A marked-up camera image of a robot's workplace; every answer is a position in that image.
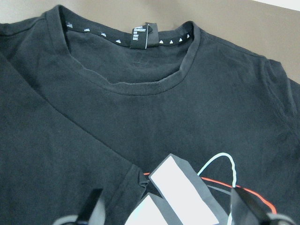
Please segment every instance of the crew neck collar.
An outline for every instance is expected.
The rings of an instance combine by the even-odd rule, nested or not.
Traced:
[[[97,86],[122,95],[153,95],[165,92],[178,85],[186,77],[190,67],[192,66],[201,39],[201,29],[193,21],[187,21],[175,30],[159,31],[159,39],[164,40],[164,43],[167,43],[168,40],[172,40],[174,38],[179,39],[180,35],[185,38],[193,38],[193,42],[190,44],[179,70],[168,76],[166,75],[165,78],[159,81],[154,82],[110,83],[101,74],[85,68],[70,54],[64,33],[65,29],[68,29],[68,27],[71,28],[71,25],[68,24],[68,21],[79,21],[81,24],[87,24],[87,26],[92,27],[93,30],[98,30],[99,36],[107,38],[112,42],[114,37],[122,37],[122,40],[120,40],[121,43],[119,43],[119,41],[114,41],[114,43],[124,47],[127,47],[126,44],[130,42],[131,34],[88,20],[63,5],[56,5],[47,11],[45,13],[45,18],[53,48],[57,54],[57,59],[60,64],[62,66],[67,66],[68,68],[73,68],[73,72],[76,75],[88,79]],[[101,35],[103,33],[113,34],[113,36],[108,37],[108,35],[106,35],[105,37]]]

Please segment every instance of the white surface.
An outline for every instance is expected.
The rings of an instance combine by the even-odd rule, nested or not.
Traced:
[[[150,176],[183,225],[215,225],[218,219],[172,156]]]
[[[90,216],[89,225],[104,225],[105,222],[105,203],[103,196],[100,197]]]
[[[254,0],[269,5],[300,11],[300,0]]]
[[[125,225],[168,225],[158,207],[148,195],[130,214]]]
[[[78,218],[78,215],[69,215],[62,218],[57,219],[52,225],[62,225],[65,223],[75,222]]]

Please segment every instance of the shirt sleeve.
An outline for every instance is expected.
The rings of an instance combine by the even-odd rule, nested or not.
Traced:
[[[295,102],[296,115],[295,115],[295,123],[296,123],[296,133],[298,137],[300,137],[300,84],[289,79],[292,89],[292,97]]]
[[[287,77],[281,63],[267,59],[264,64],[263,79],[275,113],[291,129],[295,129],[297,107],[293,96],[291,81]]]
[[[124,224],[148,181],[37,94],[0,53],[0,224],[50,225],[102,188],[106,225]]]

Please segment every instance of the brown surface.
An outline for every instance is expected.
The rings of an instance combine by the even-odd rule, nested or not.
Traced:
[[[280,61],[300,83],[299,11],[252,0],[1,0],[0,23],[39,16],[56,4],[128,33],[146,21],[161,31],[192,20],[210,34]]]

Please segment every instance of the shirt shoulder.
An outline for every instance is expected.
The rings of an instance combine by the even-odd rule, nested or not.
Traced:
[[[33,27],[37,21],[45,19],[44,14],[13,23],[0,23],[0,37],[12,36]]]
[[[246,54],[246,55],[249,55],[249,56],[253,56],[253,57],[257,57],[257,58],[261,58],[262,60],[265,60],[267,59],[265,56],[263,55],[260,55],[260,54],[257,54],[255,52],[252,52],[246,48],[243,48],[237,44],[234,44],[228,40],[225,40],[225,39],[222,39],[218,36],[215,36],[215,35],[212,35],[204,30],[201,30],[202,32],[202,36],[215,42],[216,44],[219,44],[219,46],[222,46],[224,48],[228,48],[228,49],[231,49],[233,52],[235,53],[243,53],[243,54]]]

